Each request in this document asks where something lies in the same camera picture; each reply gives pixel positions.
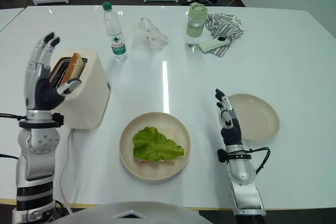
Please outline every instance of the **water bottle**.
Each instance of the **water bottle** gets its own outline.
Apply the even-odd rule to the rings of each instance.
[[[117,61],[125,61],[127,59],[126,46],[124,37],[120,27],[119,20],[112,11],[110,2],[103,3],[104,9],[104,24],[107,34],[111,39],[111,48]]]
[[[199,3],[190,5],[187,24],[186,42],[190,45],[197,45],[203,32],[206,21],[207,8]]]

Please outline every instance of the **table surface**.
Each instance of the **table surface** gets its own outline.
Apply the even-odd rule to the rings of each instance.
[[[2,31],[9,22],[13,20],[23,8],[1,9],[0,10],[0,31]]]
[[[1,112],[24,114],[24,73],[35,43],[54,31],[67,48],[98,52],[112,85],[100,125],[76,130],[65,172],[69,202],[104,204],[117,201],[161,201],[185,207],[230,208],[226,167],[217,160],[223,148],[221,123],[214,98],[246,93],[267,101],[280,119],[278,135],[266,143],[244,142],[246,148],[269,146],[271,156],[256,178],[264,205],[273,208],[336,206],[336,39],[308,12],[297,10],[210,7],[208,12],[235,14],[244,34],[223,58],[186,46],[188,7],[114,6],[122,24],[128,60],[117,63],[103,26],[100,6],[28,7],[1,33]],[[169,37],[159,53],[136,44],[133,26],[146,17]],[[204,31],[202,40],[210,39]],[[167,67],[168,92],[163,91]],[[190,158],[180,174],[161,183],[131,176],[119,158],[119,139],[135,117],[166,112],[179,119],[192,142]],[[15,120],[1,119],[0,150],[19,155]],[[69,129],[60,130],[56,154],[55,198]],[[258,166],[263,153],[253,154]],[[0,198],[14,199],[15,161],[0,161]]]

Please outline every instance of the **robotic finger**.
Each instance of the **robotic finger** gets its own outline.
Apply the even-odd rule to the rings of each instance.
[[[28,63],[28,66],[36,66],[36,63],[38,62],[39,58],[41,57],[42,51],[47,45],[47,43],[53,39],[55,36],[54,33],[48,34],[44,39],[40,40],[35,48],[33,49],[33,52],[31,53],[30,61]]]

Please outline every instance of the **bottle label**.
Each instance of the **bottle label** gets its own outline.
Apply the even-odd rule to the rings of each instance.
[[[115,55],[122,55],[126,52],[124,37],[122,32],[117,35],[111,35],[111,47]]]

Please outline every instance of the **plate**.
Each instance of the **plate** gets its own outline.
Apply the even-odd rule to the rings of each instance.
[[[265,142],[278,134],[278,115],[267,102],[250,94],[231,95],[229,101],[235,109],[242,138]]]
[[[160,133],[182,146],[184,156],[177,157],[176,161],[172,163],[139,163],[135,161],[132,139],[137,132],[145,127],[156,127]],[[183,168],[189,158],[191,143],[186,128],[178,119],[169,114],[152,112],[138,116],[127,125],[121,135],[119,148],[121,161],[132,174],[143,179],[160,180],[175,175]]]

